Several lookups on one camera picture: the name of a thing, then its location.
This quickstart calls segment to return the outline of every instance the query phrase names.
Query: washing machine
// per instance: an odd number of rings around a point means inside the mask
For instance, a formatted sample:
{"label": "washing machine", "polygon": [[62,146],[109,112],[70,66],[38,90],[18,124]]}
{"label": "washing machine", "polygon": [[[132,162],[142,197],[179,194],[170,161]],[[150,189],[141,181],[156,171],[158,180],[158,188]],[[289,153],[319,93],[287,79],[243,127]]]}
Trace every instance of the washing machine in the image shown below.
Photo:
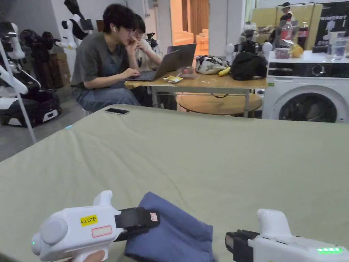
{"label": "washing machine", "polygon": [[349,122],[349,59],[304,51],[302,58],[276,59],[270,52],[262,118]]}

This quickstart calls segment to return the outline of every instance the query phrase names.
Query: white robot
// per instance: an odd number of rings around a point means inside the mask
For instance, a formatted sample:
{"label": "white robot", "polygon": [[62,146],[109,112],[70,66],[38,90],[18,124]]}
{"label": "white robot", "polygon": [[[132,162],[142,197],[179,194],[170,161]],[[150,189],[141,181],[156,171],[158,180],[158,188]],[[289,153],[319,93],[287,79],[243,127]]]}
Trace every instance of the white robot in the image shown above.
{"label": "white robot", "polygon": [[159,213],[154,210],[114,209],[112,196],[110,190],[103,191],[93,206],[67,208],[52,214],[33,236],[33,253],[41,261],[71,257],[73,262],[83,262],[88,255],[104,250],[105,260],[112,242],[146,233],[160,224]]}
{"label": "white robot", "polygon": [[66,33],[66,38],[55,44],[68,49],[77,49],[81,41],[93,30],[91,19],[85,19],[81,14],[76,0],[65,0],[64,4],[73,17],[68,21],[62,21],[62,26]]}
{"label": "white robot", "polygon": [[260,233],[227,232],[225,246],[236,262],[348,262],[349,251],[321,241],[293,236],[284,213],[260,209]]}

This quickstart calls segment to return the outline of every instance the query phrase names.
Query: laptop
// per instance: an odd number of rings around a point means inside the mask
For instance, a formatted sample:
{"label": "laptop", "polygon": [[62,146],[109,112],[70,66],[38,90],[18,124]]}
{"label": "laptop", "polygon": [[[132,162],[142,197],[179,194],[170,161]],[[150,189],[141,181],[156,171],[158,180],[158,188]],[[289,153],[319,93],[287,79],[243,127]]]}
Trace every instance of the laptop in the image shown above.
{"label": "laptop", "polygon": [[180,55],[179,51],[176,50],[169,54],[166,54],[161,61],[158,69],[156,71],[142,71],[139,76],[126,78],[126,81],[154,81],[164,74],[177,70],[180,66],[178,66]]}
{"label": "laptop", "polygon": [[167,48],[167,53],[171,53],[177,50],[180,51],[179,67],[192,66],[196,44],[169,46]]}

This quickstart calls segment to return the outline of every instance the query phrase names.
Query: bed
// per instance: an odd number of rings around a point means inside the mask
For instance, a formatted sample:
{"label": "bed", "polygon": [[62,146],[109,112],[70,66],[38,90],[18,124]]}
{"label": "bed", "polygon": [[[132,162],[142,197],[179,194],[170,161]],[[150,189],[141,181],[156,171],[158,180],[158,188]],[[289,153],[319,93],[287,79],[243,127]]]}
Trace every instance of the bed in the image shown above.
{"label": "bed", "polygon": [[[114,106],[0,163],[0,253],[37,262],[32,235],[52,213],[113,191],[116,209],[152,191],[213,225],[213,252],[232,261],[225,233],[259,231],[259,208],[283,211],[294,235],[349,247],[349,125]],[[109,261],[123,256],[113,243]]]}

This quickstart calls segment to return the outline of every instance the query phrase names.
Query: hand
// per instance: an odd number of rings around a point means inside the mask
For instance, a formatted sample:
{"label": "hand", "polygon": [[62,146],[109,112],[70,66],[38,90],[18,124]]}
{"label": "hand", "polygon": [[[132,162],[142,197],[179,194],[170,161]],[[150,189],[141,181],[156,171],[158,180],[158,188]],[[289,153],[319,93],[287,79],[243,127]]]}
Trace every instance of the hand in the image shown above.
{"label": "hand", "polygon": [[137,48],[137,40],[134,39],[134,40],[131,40],[129,44],[126,46],[126,51],[128,54],[131,54],[131,53],[134,53],[136,48]]}
{"label": "hand", "polygon": [[143,52],[146,50],[146,47],[143,45],[142,41],[137,41],[137,49],[140,49]]}
{"label": "hand", "polygon": [[121,75],[122,75],[123,79],[126,79],[126,78],[130,78],[130,77],[139,76],[139,72],[136,69],[128,68],[124,72],[122,72]]}
{"label": "hand", "polygon": [[90,254],[84,262],[101,262],[102,259],[104,258],[104,250],[100,250],[96,253]]}

